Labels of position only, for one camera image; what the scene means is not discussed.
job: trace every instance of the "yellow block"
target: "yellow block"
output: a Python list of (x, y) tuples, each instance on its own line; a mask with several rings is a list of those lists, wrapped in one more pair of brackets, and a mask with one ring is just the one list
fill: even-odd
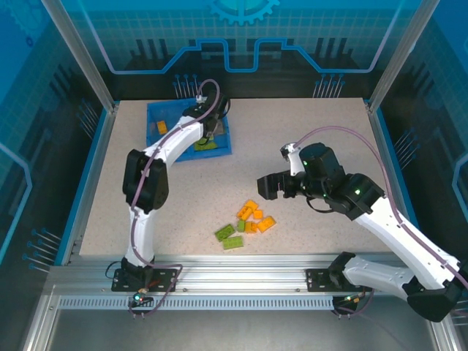
[(157, 123), (157, 126), (158, 126), (158, 132), (159, 132), (161, 135), (167, 133), (166, 122), (164, 122), (164, 121), (159, 121), (159, 122)]
[(262, 219), (263, 218), (263, 211), (262, 210), (254, 210), (254, 219)]
[(255, 211), (258, 208), (258, 204), (252, 200), (247, 201), (244, 206), (250, 207), (253, 211)]
[(254, 212), (250, 207), (244, 206), (239, 213), (237, 214), (237, 217), (239, 219), (242, 219), (243, 221), (246, 221), (249, 219), (250, 215)]
[(258, 229), (260, 232), (264, 233), (266, 230), (270, 229), (276, 224), (275, 220), (273, 219), (272, 216), (266, 217), (264, 220), (262, 220), (259, 224), (257, 224)]
[(257, 232), (257, 223), (255, 222), (246, 222), (246, 231), (247, 234), (253, 234)]

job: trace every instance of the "toy block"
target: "toy block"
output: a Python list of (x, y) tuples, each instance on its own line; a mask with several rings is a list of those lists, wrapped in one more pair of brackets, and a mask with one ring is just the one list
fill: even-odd
[(251, 208), (253, 211), (255, 211), (258, 208), (258, 204), (252, 200), (247, 201), (244, 206)]
[(263, 218), (263, 211), (262, 210), (254, 210), (254, 219), (262, 219)]
[(218, 241), (223, 241), (224, 239), (228, 238), (230, 235), (235, 233), (235, 229), (231, 224), (228, 224), (226, 227), (221, 228), (218, 230), (214, 235), (218, 239)]
[(246, 233), (253, 234), (257, 232), (257, 223), (255, 222), (246, 222)]
[(276, 224), (275, 220), (273, 219), (272, 216), (266, 217), (264, 220), (262, 220), (260, 223), (257, 224), (258, 229), (260, 232), (264, 233), (266, 230), (270, 229)]
[(243, 233), (246, 229), (246, 221), (243, 221), (242, 219), (239, 221), (237, 224), (237, 231), (240, 233)]
[(158, 126), (158, 132), (159, 132), (161, 135), (167, 133), (166, 122), (164, 122), (164, 121), (159, 121), (159, 122), (157, 123), (157, 126)]
[(242, 219), (243, 221), (246, 221), (249, 219), (250, 215), (254, 212), (250, 207), (244, 206), (239, 213), (237, 214), (237, 217), (239, 219)]
[(206, 138), (200, 139), (200, 141), (194, 144), (195, 151), (213, 150), (214, 148), (218, 148), (218, 145), (213, 140), (213, 137), (210, 137), (209, 140), (206, 140)]
[(238, 247), (244, 246), (244, 241), (241, 236), (234, 236), (227, 238), (222, 241), (222, 247), (224, 250), (237, 249)]

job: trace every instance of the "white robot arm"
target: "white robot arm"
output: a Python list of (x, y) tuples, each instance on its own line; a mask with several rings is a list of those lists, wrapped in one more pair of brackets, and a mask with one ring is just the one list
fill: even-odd
[[(123, 192), (129, 204), (131, 225), (134, 224), (135, 216), (137, 217), (135, 228), (130, 233), (127, 253), (122, 260), (122, 268), (127, 273), (137, 276), (141, 269), (146, 267), (144, 261), (151, 262), (154, 259), (153, 236), (156, 213), (169, 194), (167, 172), (188, 147), (202, 137), (209, 138), (218, 120), (224, 117), (228, 99), (223, 94), (219, 94), (216, 101), (215, 95), (212, 91), (206, 98), (197, 98), (197, 104), (184, 111), (178, 123), (166, 134), (164, 142), (162, 138), (144, 151), (132, 150), (127, 157)], [(200, 121), (196, 120), (202, 114), (207, 113), (213, 104), (215, 104), (214, 108), (205, 118)], [(132, 209), (132, 201), (137, 193), (143, 169), (157, 149), (159, 150), (157, 157), (151, 163), (135, 209)], [(144, 261), (135, 255), (135, 249)]]
[[(463, 286), (446, 265), (463, 277), (468, 265), (441, 250), (403, 215), (399, 223), (383, 190), (362, 174), (346, 174), (331, 148), (315, 143), (305, 148), (287, 144), (281, 153), (290, 163), (290, 170), (257, 180), (258, 191), (267, 200), (303, 195), (307, 203), (323, 199), (331, 209), (365, 227), (382, 240), (407, 268), (369, 262), (343, 252), (328, 269), (336, 287), (344, 283), (371, 287), (390, 293), (408, 302), (422, 317), (439, 322), (461, 297)], [(446, 262), (441, 263), (402, 227), (406, 225), (425, 245)]]
[[(195, 120), (195, 118), (190, 116), (181, 117), (178, 120), (176, 126), (171, 129), (171, 131), (174, 130), (176, 132), (161, 147), (161, 150), (158, 154), (158, 159), (165, 163), (167, 170), (169, 170), (174, 161), (176, 161), (177, 158), (188, 149), (188, 147), (199, 141), (203, 136), (203, 124), (200, 122), (194, 122), (187, 127), (181, 128), (181, 126), (193, 120)], [(161, 140), (146, 148), (143, 151), (144, 155), (151, 157), (154, 150), (159, 146), (160, 143)], [(144, 260), (151, 262), (154, 257), (153, 236), (154, 228), (156, 227), (157, 210), (152, 209), (148, 213), (145, 213), (145, 211), (139, 207), (136, 207), (135, 210), (138, 213), (134, 234), (136, 250)], [(135, 212), (131, 208), (129, 208), (129, 212), (130, 225), (132, 225), (133, 220), (135, 219)], [(145, 264), (135, 256), (135, 251), (132, 248), (132, 244), (130, 242), (127, 253), (125, 254), (125, 258), (129, 263), (135, 266), (145, 266)]]

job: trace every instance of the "blue tray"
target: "blue tray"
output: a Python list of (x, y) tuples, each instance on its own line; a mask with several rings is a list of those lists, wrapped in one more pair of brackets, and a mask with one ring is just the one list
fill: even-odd
[[(151, 146), (156, 141), (161, 139), (161, 135), (157, 128), (157, 122), (164, 121), (167, 130), (171, 130), (182, 117), (183, 111), (189, 106), (195, 105), (195, 98), (171, 100), (164, 102), (152, 102), (147, 108), (147, 127), (146, 127), (146, 145)], [(231, 155), (231, 139), (229, 134), (229, 125), (227, 124), (227, 116), (222, 119), (223, 134), (214, 135), (216, 148), (211, 150), (196, 151), (194, 145), (190, 146), (185, 152), (180, 155), (177, 162), (187, 161), (190, 159), (207, 159), (209, 157), (218, 157)]]

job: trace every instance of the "gear logo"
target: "gear logo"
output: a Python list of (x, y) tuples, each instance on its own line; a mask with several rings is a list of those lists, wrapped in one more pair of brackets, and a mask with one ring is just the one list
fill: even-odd
[(41, 27), (45, 19), (40, 0), (0, 0), (0, 10), (7, 10), (29, 36)]
[(243, 26), (245, 22), (254, 24), (256, 20), (263, 20), (265, 14), (273, 13), (275, 5), (279, 5), (279, 0), (210, 0), (208, 6), (211, 14), (218, 15), (220, 20)]

